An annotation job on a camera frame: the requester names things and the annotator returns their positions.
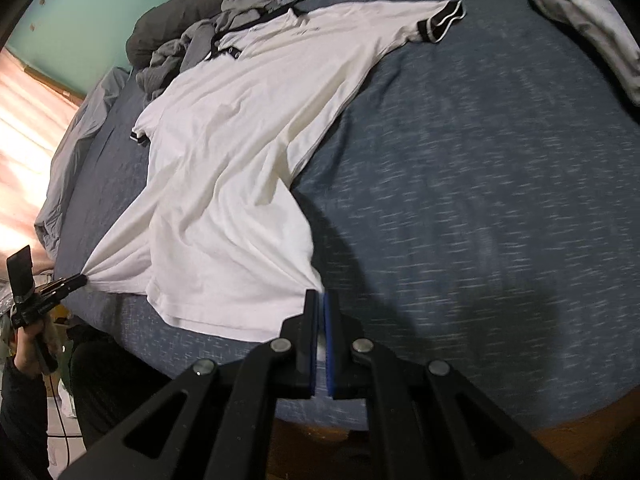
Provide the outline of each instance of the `wrinkled fabric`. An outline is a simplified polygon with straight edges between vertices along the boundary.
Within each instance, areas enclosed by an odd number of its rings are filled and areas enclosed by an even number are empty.
[[[306,290],[322,291],[293,179],[371,67],[408,41],[439,42],[464,13],[459,1],[344,3],[226,34],[220,49],[237,59],[181,74],[140,114],[147,184],[89,257],[89,284],[146,294],[194,332],[277,337]]]
[[[180,73],[201,62],[210,52],[215,34],[241,27],[260,18],[263,10],[275,10],[299,0],[223,0],[219,15],[201,20],[189,27],[179,40],[171,40],[156,50],[148,68],[136,75],[145,91],[146,100],[153,101]]]
[[[140,16],[125,51],[129,62],[141,70],[153,53],[171,40],[179,40],[193,23],[219,15],[222,0],[169,0]]]
[[[84,99],[51,159],[47,199],[35,219],[34,227],[52,261],[56,260],[58,254],[62,222],[84,158],[128,77],[129,73],[121,68],[107,72]]]

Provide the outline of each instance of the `shirt sleeve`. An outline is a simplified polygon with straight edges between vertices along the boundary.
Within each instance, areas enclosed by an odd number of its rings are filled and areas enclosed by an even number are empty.
[[[47,391],[42,376],[30,379],[6,360],[2,372],[0,426],[38,479],[50,479],[47,454]]]
[[[461,0],[449,0],[442,10],[417,22],[418,33],[425,43],[438,43],[444,38],[451,23],[461,20],[465,14],[465,6]]]

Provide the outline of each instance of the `blue bedsheet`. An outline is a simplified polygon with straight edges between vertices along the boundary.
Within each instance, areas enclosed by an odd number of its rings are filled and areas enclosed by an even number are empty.
[[[464,2],[440,44],[372,70],[294,195],[323,283],[370,337],[451,361],[527,428],[555,425],[640,382],[640,127],[527,0]],[[128,138],[142,99],[130,80],[91,146],[59,276],[81,270],[145,184],[148,152]],[[82,290],[66,303],[171,376],[252,346],[169,327],[142,297]],[[364,426],[361,403],[325,391],[321,376],[315,399],[278,414]]]

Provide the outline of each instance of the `teal wall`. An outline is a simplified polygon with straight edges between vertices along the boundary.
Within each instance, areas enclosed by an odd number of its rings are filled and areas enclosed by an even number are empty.
[[[9,38],[14,56],[88,92],[111,66],[128,66],[124,44],[138,18],[167,0],[34,0]]]

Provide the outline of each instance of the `floor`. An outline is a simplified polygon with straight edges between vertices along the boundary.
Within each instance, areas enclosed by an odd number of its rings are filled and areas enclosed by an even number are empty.
[[[537,440],[580,478],[590,474],[607,444],[640,419],[640,387],[618,402],[573,422],[534,433]],[[270,480],[335,478],[364,480],[362,467],[353,463],[366,437],[276,421],[268,463]],[[322,468],[324,475],[318,475]]]
[[[58,478],[60,472],[67,466],[66,464],[66,443],[65,439],[60,436],[63,435],[62,425],[60,424],[60,418],[58,417],[58,411],[54,403],[53,397],[47,397],[47,409],[49,412],[49,473],[54,480]],[[78,427],[78,421],[74,418],[68,418],[61,413],[62,422],[65,425],[66,434],[69,442],[69,462],[73,462],[79,456],[84,454],[84,444],[82,444],[82,438],[80,438],[80,428]]]

